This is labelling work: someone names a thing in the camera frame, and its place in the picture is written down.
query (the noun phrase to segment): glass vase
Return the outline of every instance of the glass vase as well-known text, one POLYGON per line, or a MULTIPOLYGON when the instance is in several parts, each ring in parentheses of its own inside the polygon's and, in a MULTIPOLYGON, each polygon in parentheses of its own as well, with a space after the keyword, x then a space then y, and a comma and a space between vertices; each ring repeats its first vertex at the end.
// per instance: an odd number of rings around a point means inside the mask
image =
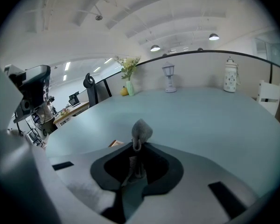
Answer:
POLYGON ((135 94, 133 83, 130 80, 126 82, 126 88, 130 96, 133 96, 135 94))

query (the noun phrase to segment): desk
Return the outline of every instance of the desk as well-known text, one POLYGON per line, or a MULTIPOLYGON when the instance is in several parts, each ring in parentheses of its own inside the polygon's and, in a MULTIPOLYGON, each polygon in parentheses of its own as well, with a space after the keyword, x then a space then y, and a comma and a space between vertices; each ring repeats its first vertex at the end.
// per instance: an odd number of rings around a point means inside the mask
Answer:
POLYGON ((261 196, 280 180, 280 123, 252 98, 215 88, 144 91, 112 96, 50 135, 48 157, 131 141, 143 118, 154 130, 150 142, 207 157, 261 196))
POLYGON ((53 122, 54 125, 56 125, 58 128, 67 123, 71 117, 75 114, 78 114, 79 112, 83 112, 88 109, 89 102, 81 102, 78 105, 74 105, 69 107, 69 112, 65 115, 61 115, 60 113, 57 114, 55 117, 55 120, 53 122))

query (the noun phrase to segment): black chair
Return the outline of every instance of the black chair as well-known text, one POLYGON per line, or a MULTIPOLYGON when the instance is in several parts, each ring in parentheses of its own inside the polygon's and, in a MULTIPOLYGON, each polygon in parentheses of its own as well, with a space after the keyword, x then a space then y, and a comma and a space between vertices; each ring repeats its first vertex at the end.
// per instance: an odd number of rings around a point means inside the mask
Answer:
POLYGON ((75 94, 72 94, 69 96, 69 98, 70 98, 69 103, 71 105, 76 105, 79 103, 79 99, 77 97, 78 94, 79 94, 79 92, 77 91, 75 94))
POLYGON ((90 73, 87 73, 85 80, 83 81, 83 86, 87 89, 87 95, 89 99, 89 107, 98 104, 98 92, 95 85, 95 80, 90 73))

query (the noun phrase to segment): tabletop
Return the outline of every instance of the tabletop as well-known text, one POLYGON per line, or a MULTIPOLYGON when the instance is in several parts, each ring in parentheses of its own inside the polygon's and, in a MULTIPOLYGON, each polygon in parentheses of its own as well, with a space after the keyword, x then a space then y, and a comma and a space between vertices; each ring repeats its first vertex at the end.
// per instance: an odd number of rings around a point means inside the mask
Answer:
POLYGON ((85 107, 85 106, 87 106, 87 105, 89 105, 89 102, 81 102, 81 103, 78 104, 78 105, 71 106, 70 108, 68 108, 68 109, 69 109, 69 112, 68 112, 67 114, 65 114, 65 115, 59 114, 58 116, 56 116, 56 117, 55 117, 55 120, 54 120, 54 122, 53 122, 53 124, 56 124, 56 123, 59 122, 60 120, 66 118, 66 117, 68 117, 68 116, 70 116, 70 115, 71 115, 72 113, 74 113, 76 110, 81 109, 81 108, 83 108, 83 107, 85 107))
POLYGON ((141 118, 154 131, 149 142, 209 158, 259 196, 280 182, 280 123, 251 97, 215 88, 112 96, 54 131, 47 157, 128 143, 141 118))

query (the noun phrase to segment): flower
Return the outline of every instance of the flower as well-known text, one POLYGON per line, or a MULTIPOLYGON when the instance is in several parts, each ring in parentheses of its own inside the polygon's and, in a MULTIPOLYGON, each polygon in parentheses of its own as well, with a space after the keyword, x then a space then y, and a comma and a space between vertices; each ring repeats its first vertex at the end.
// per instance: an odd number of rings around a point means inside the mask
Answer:
POLYGON ((134 62, 134 59, 133 59, 133 58, 127 58, 126 61, 125 61, 125 63, 123 64, 123 66, 124 66, 125 68, 129 68, 130 66, 133 65, 133 62, 134 62))

